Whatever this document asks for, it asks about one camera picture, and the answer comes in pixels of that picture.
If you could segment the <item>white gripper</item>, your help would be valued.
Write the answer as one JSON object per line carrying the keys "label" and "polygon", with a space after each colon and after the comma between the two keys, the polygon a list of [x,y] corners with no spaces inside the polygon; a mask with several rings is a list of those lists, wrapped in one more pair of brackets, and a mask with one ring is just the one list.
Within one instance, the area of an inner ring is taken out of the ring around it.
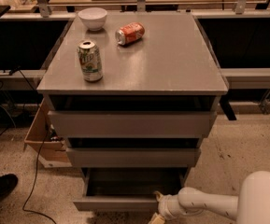
{"label": "white gripper", "polygon": [[166,220],[180,217],[180,205],[177,195],[163,195],[160,191],[154,191],[158,201],[158,213],[154,213],[148,224],[165,224]]}

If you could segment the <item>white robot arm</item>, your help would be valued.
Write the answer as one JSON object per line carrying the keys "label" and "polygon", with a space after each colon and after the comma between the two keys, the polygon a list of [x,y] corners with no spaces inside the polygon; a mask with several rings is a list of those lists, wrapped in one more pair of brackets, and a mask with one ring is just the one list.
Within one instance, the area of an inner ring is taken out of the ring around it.
{"label": "white robot arm", "polygon": [[149,224],[210,211],[234,220],[236,224],[270,224],[270,172],[250,174],[242,183],[238,196],[204,193],[185,187],[177,195],[156,192],[158,212]]}

